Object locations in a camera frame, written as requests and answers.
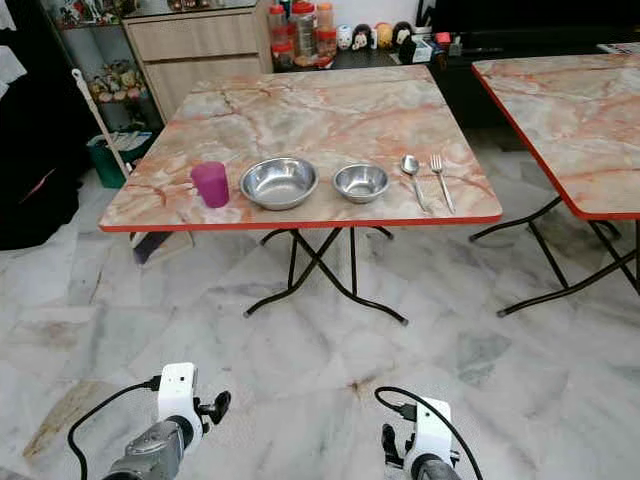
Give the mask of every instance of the metal spoon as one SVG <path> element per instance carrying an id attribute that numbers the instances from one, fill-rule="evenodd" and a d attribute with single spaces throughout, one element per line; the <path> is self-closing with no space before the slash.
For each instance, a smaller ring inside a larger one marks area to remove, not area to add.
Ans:
<path id="1" fill-rule="evenodd" d="M 418 185 L 418 179 L 416 178 L 416 175 L 418 174 L 418 170 L 420 169 L 420 164 L 416 160 L 416 157 L 414 157 L 413 155 L 405 155 L 404 157 L 402 157 L 400 168 L 404 173 L 411 176 L 411 179 L 413 180 L 413 189 L 416 192 L 416 197 L 418 197 L 418 203 L 420 204 L 420 207 L 422 207 L 422 210 L 424 210 L 425 212 L 428 212 L 429 210 L 424 203 L 424 196 L 422 195 L 422 190 L 420 190 L 420 186 Z"/>

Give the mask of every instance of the green trash bin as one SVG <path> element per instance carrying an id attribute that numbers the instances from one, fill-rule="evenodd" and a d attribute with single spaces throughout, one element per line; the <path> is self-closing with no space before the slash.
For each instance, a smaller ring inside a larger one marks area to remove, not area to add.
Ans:
<path id="1" fill-rule="evenodd" d="M 153 141 L 157 137 L 157 134 L 150 132 L 141 132 L 140 135 L 146 137 L 142 144 L 128 150 L 118 150 L 123 162 L 133 165 L 135 160 L 147 153 L 147 150 L 149 150 Z M 116 162 L 107 141 L 104 139 L 104 135 L 96 135 L 89 140 L 87 142 L 87 148 L 89 149 L 91 162 L 96 167 L 102 186 L 105 188 L 122 187 L 125 180 L 124 175 L 120 171 L 120 167 L 118 167 L 118 163 Z"/>

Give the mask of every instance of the cabinet drawer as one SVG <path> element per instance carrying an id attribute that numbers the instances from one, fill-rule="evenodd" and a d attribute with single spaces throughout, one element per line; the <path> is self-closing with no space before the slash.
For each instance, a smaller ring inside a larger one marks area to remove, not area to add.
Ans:
<path id="1" fill-rule="evenodd" d="M 197 81 L 219 75 L 259 74 L 260 61 L 257 57 L 247 57 L 156 63 L 147 65 L 146 70 L 162 115 L 169 121 Z"/>
<path id="2" fill-rule="evenodd" d="M 135 23 L 128 29 L 143 61 L 258 51 L 250 14 Z"/>

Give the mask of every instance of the white cloth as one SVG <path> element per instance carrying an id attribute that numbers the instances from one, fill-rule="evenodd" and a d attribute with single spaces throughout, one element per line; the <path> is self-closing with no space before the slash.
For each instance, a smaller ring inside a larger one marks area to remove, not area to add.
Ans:
<path id="1" fill-rule="evenodd" d="M 0 0 L 0 30 L 5 28 L 15 31 L 16 24 L 13 23 L 13 18 L 11 17 L 9 7 L 7 7 L 7 2 L 5 0 Z"/>
<path id="2" fill-rule="evenodd" d="M 9 89 L 9 83 L 26 75 L 27 71 L 9 47 L 0 45 L 0 99 Z"/>

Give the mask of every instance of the broom handle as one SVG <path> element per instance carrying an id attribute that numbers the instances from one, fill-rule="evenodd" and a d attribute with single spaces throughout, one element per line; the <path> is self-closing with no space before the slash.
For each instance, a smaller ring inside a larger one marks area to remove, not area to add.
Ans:
<path id="1" fill-rule="evenodd" d="M 116 163 L 120 167 L 120 170 L 124 175 L 124 178 L 125 179 L 129 178 L 129 171 L 127 170 L 127 167 L 122 161 L 120 152 L 118 152 L 118 149 L 113 144 L 113 140 L 111 140 L 111 135 L 109 134 L 109 130 L 107 129 L 107 126 L 102 121 L 102 117 L 100 116 L 100 112 L 98 111 L 97 105 L 93 101 L 93 98 L 91 98 L 91 94 L 89 93 L 89 88 L 87 87 L 87 82 L 85 82 L 84 78 L 82 77 L 82 72 L 77 68 L 74 68 L 73 70 L 71 70 L 71 75 L 73 75 L 73 78 L 76 79 L 76 85 L 78 86 L 78 89 L 82 92 L 82 96 L 86 100 L 87 105 L 89 105 L 89 110 L 91 110 L 91 113 L 93 113 L 93 116 L 95 117 L 96 122 L 98 122 L 100 131 L 102 132 L 105 140 L 109 144 L 109 148 L 111 149 L 111 152 L 113 153 L 113 156 L 116 159 Z"/>

